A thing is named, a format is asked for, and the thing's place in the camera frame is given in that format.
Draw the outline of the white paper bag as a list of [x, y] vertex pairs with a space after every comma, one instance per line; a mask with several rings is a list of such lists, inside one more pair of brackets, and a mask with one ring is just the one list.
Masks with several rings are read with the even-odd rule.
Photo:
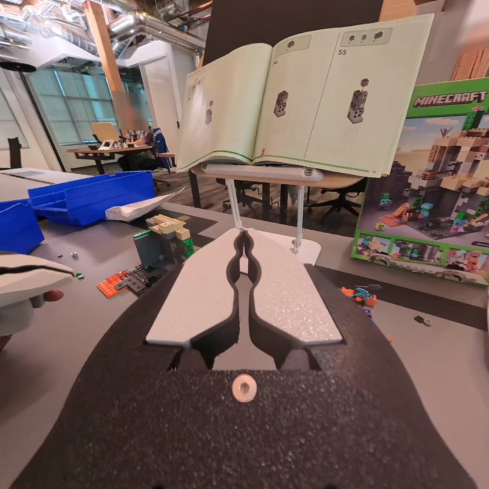
[[128, 205], [111, 207], [105, 211], [106, 220], [120, 221], [125, 223], [133, 222], [136, 219], [146, 215], [150, 211], [155, 210], [164, 202], [167, 202], [174, 196], [181, 193], [184, 189], [185, 187], [176, 192], [172, 192], [163, 196], [142, 200]]

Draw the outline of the grey toy brick building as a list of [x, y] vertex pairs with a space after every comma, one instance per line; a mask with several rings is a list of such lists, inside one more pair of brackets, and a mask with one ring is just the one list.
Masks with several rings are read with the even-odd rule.
[[158, 214], [146, 219], [147, 230], [133, 235], [140, 264], [127, 268], [97, 284], [97, 289], [110, 298], [122, 290], [140, 297], [166, 273], [183, 264], [195, 253], [194, 242], [186, 223], [189, 216], [169, 217]]

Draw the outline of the scattered small toy pieces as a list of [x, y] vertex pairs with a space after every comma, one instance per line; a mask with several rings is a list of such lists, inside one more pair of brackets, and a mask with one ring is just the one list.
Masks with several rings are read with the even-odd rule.
[[78, 280], [83, 280], [85, 278], [84, 274], [82, 273], [82, 271], [79, 269], [79, 261], [80, 257], [78, 255], [78, 253], [75, 251], [75, 252], [71, 252], [71, 253], [64, 253], [64, 254], [58, 254], [57, 255], [57, 260], [60, 261], [60, 262], [63, 262], [63, 263], [67, 263], [68, 265], [70, 266], [73, 266], [73, 270], [75, 272], [75, 278], [77, 278]]

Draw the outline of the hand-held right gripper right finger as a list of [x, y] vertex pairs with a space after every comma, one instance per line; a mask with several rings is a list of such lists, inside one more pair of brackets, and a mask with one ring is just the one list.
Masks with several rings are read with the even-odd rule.
[[281, 369], [292, 351], [330, 346], [343, 337], [305, 265], [264, 233], [247, 229], [243, 249], [248, 258], [249, 335], [252, 343]]

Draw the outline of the black office chair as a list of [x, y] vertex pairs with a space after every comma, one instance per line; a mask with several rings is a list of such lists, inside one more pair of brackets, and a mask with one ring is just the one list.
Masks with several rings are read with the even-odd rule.
[[362, 204], [353, 202], [351, 198], [359, 197], [366, 190], [368, 183], [367, 178], [363, 178], [358, 182], [348, 185], [342, 188], [322, 188], [321, 194], [325, 194], [327, 192], [336, 192], [338, 196], [335, 199], [330, 199], [327, 201], [312, 203], [309, 200], [309, 190], [307, 192], [307, 199], [304, 203], [304, 207], [307, 209], [307, 213], [312, 213], [314, 208], [320, 207], [328, 207], [327, 212], [321, 217], [319, 223], [321, 225], [327, 222], [328, 217], [330, 217], [333, 213], [340, 213], [342, 210], [346, 210], [351, 215], [356, 218], [359, 217], [358, 209], [362, 207]]
[[[247, 191], [258, 192], [259, 196], [263, 196], [263, 192], [260, 191], [260, 186], [265, 185], [268, 197], [257, 198], [253, 195], [247, 194]], [[241, 205], [244, 209], [249, 209], [251, 216], [253, 218], [258, 218], [257, 210], [253, 207], [254, 203], [258, 203], [262, 206], [262, 212], [266, 210], [265, 204], [268, 205], [267, 209], [272, 206], [272, 200], [269, 195], [270, 184], [258, 182], [258, 181], [248, 181], [248, 180], [234, 180], [235, 193], [238, 206]]]

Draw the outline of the tan chair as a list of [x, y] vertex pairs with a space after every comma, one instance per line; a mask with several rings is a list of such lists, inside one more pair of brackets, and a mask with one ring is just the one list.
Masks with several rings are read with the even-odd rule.
[[96, 122], [92, 123], [91, 127], [101, 143], [99, 150], [113, 149], [120, 142], [120, 136], [111, 122]]

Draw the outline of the orange plate with turquoise tool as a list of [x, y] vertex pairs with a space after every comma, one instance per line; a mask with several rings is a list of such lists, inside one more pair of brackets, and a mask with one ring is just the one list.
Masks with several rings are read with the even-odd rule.
[[379, 284], [357, 286], [353, 289], [342, 287], [342, 292], [362, 308], [373, 308], [376, 305], [376, 292], [382, 290]]

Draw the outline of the white book stand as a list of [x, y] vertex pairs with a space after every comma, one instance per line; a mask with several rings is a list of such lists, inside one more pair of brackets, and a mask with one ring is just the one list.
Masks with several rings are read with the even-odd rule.
[[296, 237], [278, 235], [263, 231], [262, 233], [282, 247], [293, 252], [303, 264], [315, 265], [321, 246], [311, 240], [303, 239], [304, 192], [306, 187], [344, 189], [362, 181], [361, 176], [340, 174], [318, 169], [294, 166], [251, 166], [237, 164], [200, 163], [191, 168], [194, 176], [208, 176], [224, 179], [230, 198], [234, 227], [244, 230], [241, 222], [236, 195], [235, 180], [256, 181], [260, 183], [277, 183], [282, 186], [298, 187]]

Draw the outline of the green toy brick set box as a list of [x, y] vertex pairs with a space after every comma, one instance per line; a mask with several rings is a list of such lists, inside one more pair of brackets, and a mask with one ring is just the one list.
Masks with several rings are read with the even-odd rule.
[[414, 88], [390, 173], [366, 187], [351, 257], [488, 287], [488, 77]]

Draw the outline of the black board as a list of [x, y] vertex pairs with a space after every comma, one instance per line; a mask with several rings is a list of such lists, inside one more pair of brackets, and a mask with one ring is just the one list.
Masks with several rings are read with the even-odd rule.
[[383, 1], [213, 1], [203, 65], [254, 43], [379, 21]]

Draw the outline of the blue plastic bin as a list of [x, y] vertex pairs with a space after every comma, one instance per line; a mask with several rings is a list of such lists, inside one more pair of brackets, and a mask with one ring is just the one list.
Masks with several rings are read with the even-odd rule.
[[37, 216], [51, 222], [85, 226], [106, 218], [106, 210], [155, 197], [150, 171], [117, 172], [30, 189]]
[[44, 239], [28, 199], [1, 202], [1, 251], [28, 254]]

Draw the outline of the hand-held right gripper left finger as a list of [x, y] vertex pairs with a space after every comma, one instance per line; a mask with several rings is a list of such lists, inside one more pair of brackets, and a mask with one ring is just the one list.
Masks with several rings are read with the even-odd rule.
[[238, 342], [243, 239], [242, 230], [231, 229], [187, 259], [146, 335], [148, 344], [196, 350], [212, 369]]

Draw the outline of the toy instruction booklet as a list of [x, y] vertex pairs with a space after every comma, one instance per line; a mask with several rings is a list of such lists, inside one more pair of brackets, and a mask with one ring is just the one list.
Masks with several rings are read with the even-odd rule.
[[390, 171], [434, 14], [248, 44], [187, 75], [177, 171]]

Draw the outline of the grey desk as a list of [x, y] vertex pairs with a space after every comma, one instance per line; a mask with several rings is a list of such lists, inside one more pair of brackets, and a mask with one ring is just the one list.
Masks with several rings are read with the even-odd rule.
[[[138, 261], [134, 225], [78, 228], [41, 221], [34, 255], [77, 252], [83, 280], [58, 303], [34, 312], [31, 326], [1, 351], [1, 488], [9, 488], [45, 440], [83, 364], [136, 297], [106, 299], [96, 288]], [[485, 288], [391, 270], [350, 258], [356, 221], [340, 214], [325, 227], [306, 220], [321, 246], [316, 264], [338, 286], [380, 284], [374, 318], [405, 364], [434, 425], [480, 488], [488, 488], [488, 332]], [[414, 321], [432, 321], [431, 327]]]
[[40, 182], [43, 184], [51, 184], [51, 185], [92, 178], [92, 176], [86, 174], [75, 174], [71, 172], [46, 170], [46, 169], [38, 169], [38, 168], [1, 169], [1, 174], [11, 175], [16, 178], [21, 178], [24, 180], [30, 180], [30, 181]]

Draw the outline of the blue jacket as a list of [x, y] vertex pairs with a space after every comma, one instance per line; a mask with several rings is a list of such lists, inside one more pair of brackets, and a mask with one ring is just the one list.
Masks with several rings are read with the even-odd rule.
[[[153, 134], [154, 134], [155, 149], [157, 150], [158, 155], [169, 153], [166, 140], [163, 136], [161, 129], [159, 127], [154, 128]], [[160, 162], [160, 167], [166, 169], [168, 173], [170, 173], [171, 161], [168, 159], [168, 157], [158, 156], [158, 160]]]

